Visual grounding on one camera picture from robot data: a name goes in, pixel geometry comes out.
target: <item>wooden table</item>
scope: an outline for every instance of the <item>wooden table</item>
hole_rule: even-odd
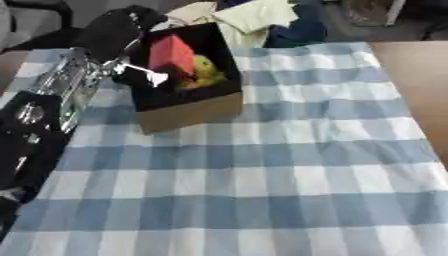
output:
[[[448,42],[371,43],[434,150],[448,166]],[[0,57],[0,94],[27,52]]]

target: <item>red block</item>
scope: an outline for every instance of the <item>red block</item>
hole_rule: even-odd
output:
[[[151,46],[149,69],[177,78],[193,74],[193,50],[178,36],[167,36]]]

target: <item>tablecloth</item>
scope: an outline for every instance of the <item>tablecloth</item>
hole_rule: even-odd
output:
[[[60,52],[32,52],[2,101]],[[233,54],[227,120],[143,136],[104,82],[0,255],[448,254],[446,171],[367,44]]]

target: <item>open box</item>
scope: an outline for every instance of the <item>open box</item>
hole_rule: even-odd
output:
[[[145,46],[131,56],[131,63],[146,67],[150,45],[172,34],[188,44],[195,54],[208,57],[225,73],[226,80],[206,87],[174,92],[148,87],[142,72],[127,74],[129,80],[126,83],[132,84],[136,118],[143,133],[151,134],[238,115],[243,105],[241,74],[215,23],[150,33]]]

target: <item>yellow stuffed toy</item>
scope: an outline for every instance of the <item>yellow stuffed toy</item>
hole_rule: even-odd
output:
[[[225,80],[223,72],[220,72],[213,62],[203,55],[195,55],[193,59],[194,78],[188,78],[181,82],[182,89],[194,89],[209,86]]]

